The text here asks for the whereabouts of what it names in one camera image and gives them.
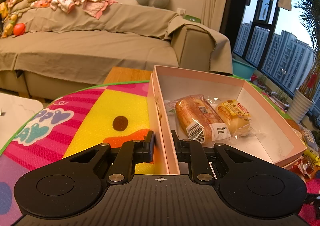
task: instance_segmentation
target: palm plant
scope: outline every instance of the palm plant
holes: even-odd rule
[[[314,61],[306,79],[299,88],[299,91],[312,101],[320,77],[320,0],[297,0],[293,6],[301,9],[299,18],[312,41]]]

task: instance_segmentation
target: brown dot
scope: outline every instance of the brown dot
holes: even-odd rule
[[[128,119],[124,116],[118,116],[113,120],[112,126],[116,131],[124,131],[128,126]]]

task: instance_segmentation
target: orange ball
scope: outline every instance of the orange ball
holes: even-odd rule
[[[13,28],[13,34],[15,36],[23,35],[25,31],[26,31],[26,25],[23,23],[18,23]]]

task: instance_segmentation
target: sky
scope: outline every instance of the sky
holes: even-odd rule
[[[253,20],[254,12],[257,6],[258,0],[251,0],[250,6],[246,6],[244,17],[242,22],[249,23]],[[305,43],[308,43],[312,46],[310,36],[304,26],[301,24],[299,15],[300,9],[294,8],[293,5],[295,4],[295,0],[292,0],[292,11],[288,11],[285,9],[280,9],[278,22],[276,24],[275,33],[281,34],[281,30],[286,30],[294,34],[298,40],[301,40]],[[270,16],[269,23],[271,24],[274,10],[275,10],[275,3],[272,5],[272,11]]]

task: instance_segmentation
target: metal screw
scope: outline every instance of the metal screw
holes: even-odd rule
[[[112,174],[111,176],[109,176],[109,180],[112,182],[120,182],[123,179],[124,179],[124,176],[119,173],[115,173],[115,174]]]
[[[197,176],[197,178],[202,182],[208,182],[212,180],[213,177],[207,173],[201,173],[200,175]]]

